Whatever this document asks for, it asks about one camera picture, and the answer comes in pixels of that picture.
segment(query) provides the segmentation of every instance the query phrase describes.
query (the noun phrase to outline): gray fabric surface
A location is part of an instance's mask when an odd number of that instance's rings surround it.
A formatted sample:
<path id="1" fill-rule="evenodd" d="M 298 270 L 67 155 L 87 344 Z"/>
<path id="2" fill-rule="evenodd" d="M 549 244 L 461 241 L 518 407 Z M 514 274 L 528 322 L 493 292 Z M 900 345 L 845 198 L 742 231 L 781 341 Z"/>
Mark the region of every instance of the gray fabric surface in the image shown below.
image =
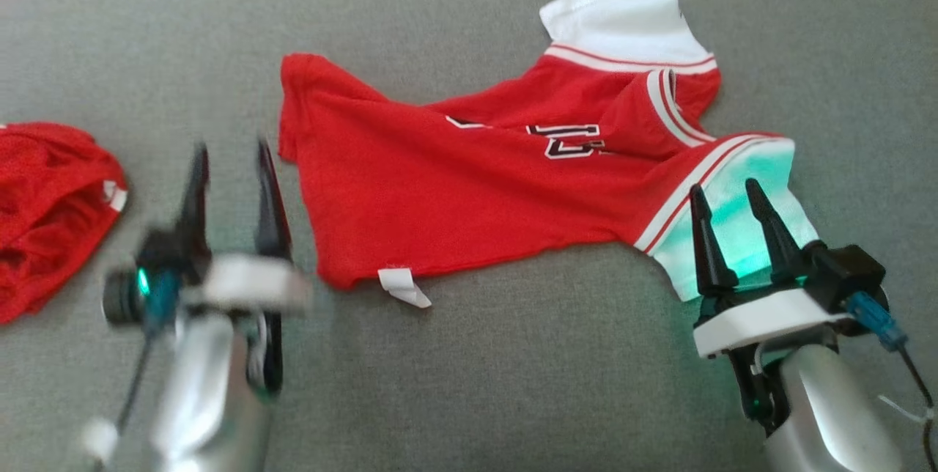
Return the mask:
<path id="1" fill-rule="evenodd" d="M 0 119 L 94 134 L 131 181 L 126 214 L 37 316 L 0 329 L 0 468 L 60 468 L 62 441 L 114 416 L 141 336 L 100 316 L 106 269 L 177 207 L 195 139 L 212 159 L 209 238 L 248 247 L 256 132 L 277 137 L 279 60 L 315 51 L 389 97 L 482 89 L 546 47 L 550 0 L 0 0 Z M 934 244 L 938 87 L 934 0 L 681 0 L 717 54 L 723 90 L 703 121 L 798 143 L 793 184 L 821 236 L 883 262 L 912 354 L 938 382 Z M 278 162 L 295 257 L 316 254 L 298 173 Z M 315 281 L 285 325 L 287 383 L 269 470 L 764 470 L 725 359 L 700 361 L 663 271 L 620 245 L 575 247 L 436 279 L 410 309 L 375 283 Z M 871 395 L 918 409 L 897 356 L 843 352 Z M 167 349 L 150 367 L 118 470 L 143 468 Z M 919 429 L 882 418 L 912 471 Z"/>

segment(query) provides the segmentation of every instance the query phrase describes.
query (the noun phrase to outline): green led light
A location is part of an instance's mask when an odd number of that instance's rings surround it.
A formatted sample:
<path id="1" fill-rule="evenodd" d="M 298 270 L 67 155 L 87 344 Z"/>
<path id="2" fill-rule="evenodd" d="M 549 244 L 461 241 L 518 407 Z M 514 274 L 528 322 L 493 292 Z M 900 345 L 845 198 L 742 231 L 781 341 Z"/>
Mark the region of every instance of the green led light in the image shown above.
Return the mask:
<path id="1" fill-rule="evenodd" d="M 740 278 L 759 272 L 763 268 L 765 268 L 764 258 L 758 255 L 747 256 L 734 265 L 734 270 Z"/>
<path id="2" fill-rule="evenodd" d="M 150 296 L 150 281 L 147 279 L 147 272 L 144 269 L 137 269 L 137 287 L 144 298 Z"/>

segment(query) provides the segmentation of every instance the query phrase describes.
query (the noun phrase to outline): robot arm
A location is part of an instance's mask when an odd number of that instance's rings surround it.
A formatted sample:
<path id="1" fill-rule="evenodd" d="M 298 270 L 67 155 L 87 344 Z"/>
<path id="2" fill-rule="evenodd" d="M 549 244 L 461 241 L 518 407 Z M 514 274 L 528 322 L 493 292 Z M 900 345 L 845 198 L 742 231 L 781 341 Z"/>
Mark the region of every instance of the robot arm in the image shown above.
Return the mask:
<path id="1" fill-rule="evenodd" d="M 856 245 L 798 248 L 759 182 L 748 179 L 746 189 L 771 259 L 768 285 L 727 268 L 704 191 L 691 188 L 699 355 L 730 359 L 744 415 L 764 428 L 774 472 L 901 471 L 897 446 L 838 354 L 838 336 L 875 332 L 907 359 L 880 285 L 885 269 Z"/>
<path id="2" fill-rule="evenodd" d="M 108 275 L 111 325 L 144 329 L 144 351 L 117 423 L 92 425 L 85 446 L 103 470 L 127 424 L 155 339 L 171 332 L 175 357 L 150 433 L 158 472 L 256 472 L 264 467 L 271 405 L 284 382 L 281 315 L 301 313 L 309 286 L 291 239 L 267 144 L 258 144 L 261 205 L 254 251 L 213 256 L 205 242 L 208 152 L 192 161 L 179 217 L 151 229 L 136 268 Z"/>

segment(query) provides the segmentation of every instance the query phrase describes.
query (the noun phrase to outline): black printed number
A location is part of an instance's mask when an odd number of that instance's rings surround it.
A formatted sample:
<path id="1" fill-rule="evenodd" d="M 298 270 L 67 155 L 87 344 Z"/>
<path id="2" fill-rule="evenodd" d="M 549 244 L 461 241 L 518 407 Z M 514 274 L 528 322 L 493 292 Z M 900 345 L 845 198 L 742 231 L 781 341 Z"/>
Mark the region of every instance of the black printed number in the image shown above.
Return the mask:
<path id="1" fill-rule="evenodd" d="M 547 149 L 544 150 L 547 158 L 589 157 L 597 149 L 606 145 L 603 141 L 590 141 L 586 144 L 564 144 L 562 141 L 566 137 L 596 137 L 599 135 L 599 126 L 596 124 L 551 125 L 550 127 L 529 125 L 527 130 L 532 135 L 540 135 L 549 139 Z"/>

